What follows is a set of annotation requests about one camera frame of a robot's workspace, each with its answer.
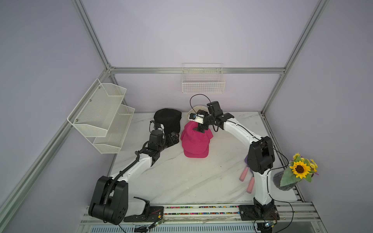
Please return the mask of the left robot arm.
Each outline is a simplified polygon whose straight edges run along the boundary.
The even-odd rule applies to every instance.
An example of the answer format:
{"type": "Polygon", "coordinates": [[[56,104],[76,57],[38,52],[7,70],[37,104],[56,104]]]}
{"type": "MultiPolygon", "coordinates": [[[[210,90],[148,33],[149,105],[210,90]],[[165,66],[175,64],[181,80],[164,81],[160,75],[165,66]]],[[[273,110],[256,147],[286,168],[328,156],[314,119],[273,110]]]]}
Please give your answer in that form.
{"type": "Polygon", "coordinates": [[[129,183],[151,168],[161,152],[179,143],[179,134],[166,135],[162,130],[153,130],[149,140],[135,151],[134,162],[114,177],[98,179],[88,208],[88,215],[104,223],[119,225],[123,221],[144,221],[149,218],[150,202],[140,197],[129,196],[129,183]]]}

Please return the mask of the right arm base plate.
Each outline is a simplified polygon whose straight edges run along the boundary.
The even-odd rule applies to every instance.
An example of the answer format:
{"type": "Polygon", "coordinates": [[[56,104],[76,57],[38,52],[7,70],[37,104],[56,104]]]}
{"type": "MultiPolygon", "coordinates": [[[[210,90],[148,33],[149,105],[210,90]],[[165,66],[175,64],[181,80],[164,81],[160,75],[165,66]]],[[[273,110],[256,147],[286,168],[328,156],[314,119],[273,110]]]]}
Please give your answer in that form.
{"type": "Polygon", "coordinates": [[[262,207],[260,205],[240,205],[239,213],[242,221],[280,220],[275,205],[262,207]]]}

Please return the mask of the cream Colorado cap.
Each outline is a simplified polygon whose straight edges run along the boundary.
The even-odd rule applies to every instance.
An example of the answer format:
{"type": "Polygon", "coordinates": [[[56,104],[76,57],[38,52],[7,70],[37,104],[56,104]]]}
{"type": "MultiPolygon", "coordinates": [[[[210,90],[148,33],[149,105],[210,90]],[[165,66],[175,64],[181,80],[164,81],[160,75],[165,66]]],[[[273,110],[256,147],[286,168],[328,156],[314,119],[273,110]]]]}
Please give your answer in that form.
{"type": "Polygon", "coordinates": [[[195,114],[195,113],[198,112],[199,110],[202,110],[202,111],[205,111],[205,112],[209,113],[207,106],[197,105],[197,106],[195,106],[195,107],[192,107],[192,109],[188,111],[186,117],[189,118],[189,116],[190,116],[191,113],[194,113],[194,114],[195,114]]]}

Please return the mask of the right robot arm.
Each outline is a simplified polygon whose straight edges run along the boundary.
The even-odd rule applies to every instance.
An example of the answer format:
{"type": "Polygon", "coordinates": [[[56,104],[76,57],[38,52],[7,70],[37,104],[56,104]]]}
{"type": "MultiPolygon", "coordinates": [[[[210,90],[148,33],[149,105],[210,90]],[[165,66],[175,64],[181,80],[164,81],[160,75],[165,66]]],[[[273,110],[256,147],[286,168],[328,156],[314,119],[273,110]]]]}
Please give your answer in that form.
{"type": "Polygon", "coordinates": [[[261,137],[241,125],[232,114],[224,113],[218,102],[208,103],[207,108],[207,112],[192,111],[188,119],[198,123],[197,131],[200,133],[209,126],[217,126],[242,142],[248,148],[247,165],[254,175],[254,205],[262,208],[274,205],[268,185],[268,175],[275,161],[271,138],[261,137]]]}

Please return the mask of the magenta cap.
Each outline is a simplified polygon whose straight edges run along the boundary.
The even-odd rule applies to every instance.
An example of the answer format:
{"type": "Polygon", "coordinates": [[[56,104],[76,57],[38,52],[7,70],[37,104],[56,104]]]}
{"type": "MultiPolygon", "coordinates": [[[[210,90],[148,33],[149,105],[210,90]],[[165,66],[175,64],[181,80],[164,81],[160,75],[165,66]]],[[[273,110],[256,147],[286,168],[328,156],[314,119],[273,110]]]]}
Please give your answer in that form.
{"type": "Polygon", "coordinates": [[[181,135],[182,148],[184,155],[188,158],[206,158],[209,154],[209,144],[213,138],[210,129],[204,133],[198,132],[198,123],[190,121],[184,126],[181,135]]]}

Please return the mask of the plain black cap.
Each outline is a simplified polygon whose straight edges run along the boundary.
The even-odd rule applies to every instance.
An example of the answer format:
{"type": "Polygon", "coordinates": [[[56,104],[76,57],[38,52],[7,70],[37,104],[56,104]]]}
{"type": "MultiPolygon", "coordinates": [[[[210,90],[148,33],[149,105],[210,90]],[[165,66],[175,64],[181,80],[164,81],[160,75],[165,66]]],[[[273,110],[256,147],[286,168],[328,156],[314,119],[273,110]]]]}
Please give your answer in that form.
{"type": "Polygon", "coordinates": [[[162,124],[164,126],[165,135],[170,135],[171,133],[180,133],[180,120],[182,113],[176,109],[164,108],[158,110],[153,119],[156,123],[162,124]]]}

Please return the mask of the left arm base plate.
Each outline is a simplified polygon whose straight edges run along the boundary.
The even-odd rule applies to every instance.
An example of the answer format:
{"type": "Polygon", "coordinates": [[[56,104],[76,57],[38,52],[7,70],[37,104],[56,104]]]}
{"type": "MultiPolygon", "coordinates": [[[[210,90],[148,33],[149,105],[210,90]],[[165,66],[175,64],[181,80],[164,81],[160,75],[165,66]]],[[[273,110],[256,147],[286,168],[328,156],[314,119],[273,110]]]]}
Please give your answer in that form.
{"type": "Polygon", "coordinates": [[[140,215],[128,216],[123,222],[155,222],[164,215],[164,206],[148,206],[140,215]]]}

